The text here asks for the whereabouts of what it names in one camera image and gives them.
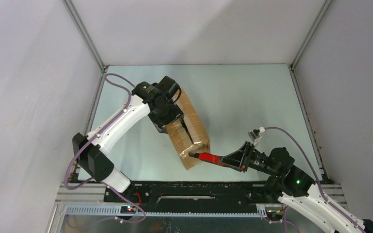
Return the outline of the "red black utility knife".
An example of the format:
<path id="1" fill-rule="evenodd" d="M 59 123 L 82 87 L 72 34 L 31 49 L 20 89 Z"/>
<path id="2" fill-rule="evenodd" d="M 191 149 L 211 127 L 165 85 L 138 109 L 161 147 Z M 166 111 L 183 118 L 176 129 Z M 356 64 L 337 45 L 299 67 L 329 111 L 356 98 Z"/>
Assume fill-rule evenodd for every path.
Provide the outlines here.
<path id="1" fill-rule="evenodd" d="M 200 161 L 211 163 L 218 166 L 227 166 L 225 163 L 221 161 L 222 156 L 213 155 L 207 152 L 202 153 L 195 153 L 195 152 L 189 152 L 189 157 L 199 159 Z"/>

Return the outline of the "brown cardboard express box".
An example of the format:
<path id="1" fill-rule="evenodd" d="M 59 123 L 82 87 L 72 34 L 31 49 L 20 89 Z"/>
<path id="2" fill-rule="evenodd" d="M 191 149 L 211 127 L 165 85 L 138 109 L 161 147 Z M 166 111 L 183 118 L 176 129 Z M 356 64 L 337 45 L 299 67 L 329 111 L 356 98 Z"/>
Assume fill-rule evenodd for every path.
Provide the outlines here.
<path id="1" fill-rule="evenodd" d="M 201 163 L 199 159 L 190 157 L 189 153 L 210 153 L 210 138 L 185 91 L 176 104 L 184 117 L 168 124 L 166 130 L 184 168 L 189 170 Z"/>

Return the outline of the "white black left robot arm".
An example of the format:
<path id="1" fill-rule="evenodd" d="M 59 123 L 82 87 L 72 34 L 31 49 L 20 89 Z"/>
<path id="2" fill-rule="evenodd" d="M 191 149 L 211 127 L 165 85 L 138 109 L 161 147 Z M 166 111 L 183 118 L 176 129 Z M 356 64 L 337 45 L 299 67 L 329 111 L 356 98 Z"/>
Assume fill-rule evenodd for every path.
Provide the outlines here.
<path id="1" fill-rule="evenodd" d="M 132 90 L 108 78 L 105 81 L 125 90 L 127 101 L 97 129 L 73 136 L 72 162 L 77 162 L 91 179 L 114 189 L 122 202 L 129 202 L 134 196 L 131 181 L 107 156 L 118 140 L 144 117 L 151 120 L 159 133 L 167 133 L 169 124 L 182 120 L 184 113 L 176 103 L 182 90 L 169 76 L 158 83 L 140 82 Z"/>

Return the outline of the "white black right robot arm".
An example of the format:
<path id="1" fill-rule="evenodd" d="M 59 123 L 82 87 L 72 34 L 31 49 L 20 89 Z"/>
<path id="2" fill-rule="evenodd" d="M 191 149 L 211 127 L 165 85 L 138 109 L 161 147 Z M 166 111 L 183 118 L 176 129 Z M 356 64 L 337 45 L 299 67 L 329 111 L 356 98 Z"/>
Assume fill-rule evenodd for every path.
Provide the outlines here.
<path id="1" fill-rule="evenodd" d="M 239 172 L 252 168 L 268 174 L 263 186 L 264 199 L 292 208 L 325 233 L 373 233 L 372 220 L 349 213 L 294 161 L 285 147 L 274 148 L 266 155 L 245 142 L 237 151 L 219 158 L 218 163 Z"/>

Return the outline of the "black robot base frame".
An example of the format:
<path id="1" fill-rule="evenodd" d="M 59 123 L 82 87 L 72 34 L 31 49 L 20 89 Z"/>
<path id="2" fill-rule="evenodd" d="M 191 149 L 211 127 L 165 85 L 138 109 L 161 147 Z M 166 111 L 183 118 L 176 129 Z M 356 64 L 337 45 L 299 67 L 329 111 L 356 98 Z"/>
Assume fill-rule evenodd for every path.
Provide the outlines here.
<path id="1" fill-rule="evenodd" d="M 284 204 L 276 188 L 265 182 L 133 181 L 120 195 L 102 184 L 102 203 L 113 205 L 111 215 L 144 216 L 262 216 L 266 207 Z"/>

